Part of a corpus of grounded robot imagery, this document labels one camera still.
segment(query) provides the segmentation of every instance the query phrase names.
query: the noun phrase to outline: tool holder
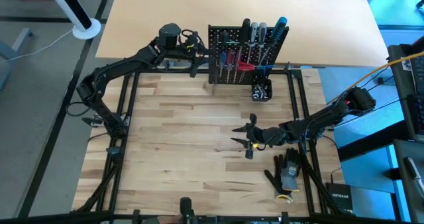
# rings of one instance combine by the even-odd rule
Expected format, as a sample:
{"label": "tool holder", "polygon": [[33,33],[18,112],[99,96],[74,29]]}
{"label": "tool holder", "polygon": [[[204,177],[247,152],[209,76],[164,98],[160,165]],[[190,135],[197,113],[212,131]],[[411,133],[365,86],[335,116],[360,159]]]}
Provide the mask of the tool holder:
{"label": "tool holder", "polygon": [[[225,65],[224,68],[222,69],[221,76],[219,75],[220,73],[219,72],[219,55],[223,51],[223,45],[221,44],[221,33],[224,30],[226,30],[229,33],[229,41],[226,45],[225,52],[230,49],[234,50],[235,52],[238,52],[240,49],[239,33],[240,33],[241,27],[224,27],[224,26],[209,25],[208,29],[209,29],[208,30],[209,49],[212,54],[212,55],[209,55],[209,57],[212,56],[215,59],[214,64],[209,64],[209,83],[210,84],[232,84],[232,85],[254,85],[254,82],[258,81],[257,79],[254,79],[258,72],[257,70],[246,71],[244,73],[243,78],[240,81],[240,77],[242,76],[243,71],[236,71],[235,70],[236,66],[233,64],[233,68],[229,74],[230,78],[228,79],[228,82],[227,82],[228,70],[227,70],[227,66]],[[262,48],[261,56],[263,56],[266,49],[268,48],[267,43],[270,40],[273,29],[274,29],[273,27],[268,27],[266,30],[265,44],[264,44],[264,47]],[[284,32],[287,34],[288,31],[289,31],[289,27],[286,27]],[[280,39],[277,42],[275,47],[271,48],[268,51],[261,65],[275,64],[277,56],[280,53],[280,49],[284,43],[284,38],[285,36],[283,36],[283,39]],[[248,53],[249,53],[248,43],[243,44],[242,54],[240,58],[241,62],[247,62]],[[256,35],[254,46],[252,47],[252,50],[250,51],[249,63],[254,64],[255,67],[258,67],[258,63],[259,63],[258,35]],[[234,75],[236,74],[236,72],[237,72],[237,77],[235,82],[233,82]]]}

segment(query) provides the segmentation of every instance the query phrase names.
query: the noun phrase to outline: white cylindrical base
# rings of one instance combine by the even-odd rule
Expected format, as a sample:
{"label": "white cylindrical base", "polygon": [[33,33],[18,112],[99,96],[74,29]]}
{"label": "white cylindrical base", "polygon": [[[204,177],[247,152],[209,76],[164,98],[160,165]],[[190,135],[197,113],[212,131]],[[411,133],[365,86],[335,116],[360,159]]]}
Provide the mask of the white cylindrical base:
{"label": "white cylindrical base", "polygon": [[90,38],[94,38],[96,35],[99,34],[101,30],[101,24],[97,19],[90,18],[91,21],[91,27],[89,27],[86,30],[80,30],[77,26],[74,26],[72,29],[72,34],[82,40],[87,40]]}

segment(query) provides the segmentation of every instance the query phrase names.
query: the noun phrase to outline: work glove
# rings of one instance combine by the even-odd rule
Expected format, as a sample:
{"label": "work glove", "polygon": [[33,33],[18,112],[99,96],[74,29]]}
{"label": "work glove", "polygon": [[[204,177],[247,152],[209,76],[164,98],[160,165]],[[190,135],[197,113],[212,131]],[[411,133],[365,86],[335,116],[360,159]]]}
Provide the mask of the work glove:
{"label": "work glove", "polygon": [[284,162],[281,163],[281,183],[282,189],[285,191],[298,192],[296,178],[299,176],[300,171],[300,155],[294,148],[287,149]]}
{"label": "work glove", "polygon": [[292,191],[286,191],[282,188],[282,182],[281,182],[281,167],[283,164],[283,156],[280,155],[280,159],[277,156],[274,156],[274,164],[275,164],[275,175],[272,176],[271,172],[268,170],[265,170],[265,176],[269,179],[273,187],[276,189],[275,191],[275,198],[276,199],[285,199],[288,203],[291,203],[293,201],[292,198]]}

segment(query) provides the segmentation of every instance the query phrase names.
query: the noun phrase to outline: screwdriver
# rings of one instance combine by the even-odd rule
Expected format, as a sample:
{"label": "screwdriver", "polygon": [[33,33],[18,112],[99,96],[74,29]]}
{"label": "screwdriver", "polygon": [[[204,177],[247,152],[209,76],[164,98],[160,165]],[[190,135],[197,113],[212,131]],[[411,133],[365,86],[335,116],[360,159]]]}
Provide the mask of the screwdriver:
{"label": "screwdriver", "polygon": [[259,37],[258,37],[258,46],[259,46],[259,57],[258,57],[258,65],[260,65],[260,53],[264,48],[265,44],[265,36],[266,36],[266,23],[262,22],[259,24]]}
{"label": "screwdriver", "polygon": [[259,64],[262,64],[262,62],[265,59],[266,54],[270,51],[271,48],[275,47],[275,45],[277,44],[277,41],[279,41],[279,39],[281,39],[282,35],[283,34],[287,35],[287,33],[284,33],[284,29],[286,28],[286,24],[287,24],[287,19],[285,17],[281,17],[280,19],[278,19],[276,26],[274,26],[274,29],[272,30],[271,39],[267,43],[268,47],[267,47],[264,55],[260,59]]}
{"label": "screwdriver", "polygon": [[227,42],[229,40],[229,37],[230,37],[229,33],[226,30],[224,30],[221,34],[222,51],[221,51],[221,54],[219,55],[219,77],[222,76],[224,65],[227,62],[226,49],[227,49]]}
{"label": "screwdriver", "polygon": [[227,83],[230,80],[230,71],[231,71],[231,66],[233,65],[234,55],[235,55],[234,50],[230,49],[228,51],[228,54],[227,54],[227,70],[228,70],[228,72],[227,72]]}
{"label": "screwdriver", "polygon": [[233,83],[236,83],[236,77],[237,77],[237,66],[239,64],[240,58],[241,58],[241,52],[243,50],[243,46],[245,43],[248,42],[249,39],[249,30],[250,30],[250,19],[244,19],[243,24],[240,29],[240,34],[238,35],[238,41],[240,42],[240,50],[238,51],[238,56],[236,59],[236,70],[234,73],[234,80]]}
{"label": "screwdriver", "polygon": [[252,52],[252,47],[254,46],[254,40],[256,38],[256,33],[258,32],[258,23],[253,22],[250,26],[249,31],[249,54],[247,55],[247,63],[250,61],[250,52]]}

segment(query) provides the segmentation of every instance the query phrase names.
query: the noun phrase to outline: wooden tabletop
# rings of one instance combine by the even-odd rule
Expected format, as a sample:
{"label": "wooden tabletop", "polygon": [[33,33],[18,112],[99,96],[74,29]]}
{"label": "wooden tabletop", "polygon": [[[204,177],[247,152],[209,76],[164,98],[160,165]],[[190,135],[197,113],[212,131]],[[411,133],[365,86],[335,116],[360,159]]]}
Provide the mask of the wooden tabletop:
{"label": "wooden tabletop", "polygon": [[277,64],[376,67],[388,52],[367,0],[115,0],[96,56],[124,58],[145,47],[159,29],[176,23],[199,32],[241,26],[243,19],[290,31]]}
{"label": "wooden tabletop", "polygon": [[[306,70],[303,77],[309,110],[314,113],[325,106],[319,75],[316,70]],[[287,211],[290,216],[308,216],[302,174],[297,178],[301,191],[293,193],[291,204],[274,199],[274,188],[264,175],[265,169],[274,173],[274,155],[285,154],[287,148],[297,148],[296,144],[255,151],[253,160],[247,160],[242,145],[230,139],[245,137],[231,130],[248,122],[249,113],[258,116],[260,128],[276,127],[293,119],[287,76],[272,75],[271,79],[273,98],[267,103],[255,103],[251,101],[248,85],[218,85],[212,95],[206,74],[196,78],[188,74],[142,74],[131,118],[117,213],[139,209],[143,214],[175,215],[180,210],[180,198],[187,196],[200,215],[277,216]],[[121,84],[122,79],[109,83],[103,98],[113,111]],[[297,102],[301,113],[300,100]],[[104,132],[103,128],[96,128],[91,135]],[[108,145],[108,136],[89,142],[74,209],[83,205],[100,183]],[[340,168],[336,147],[321,138],[317,153],[323,181],[329,182],[331,171]],[[336,182],[343,183],[341,171],[335,172],[334,177]],[[312,190],[319,211],[313,184]]]}

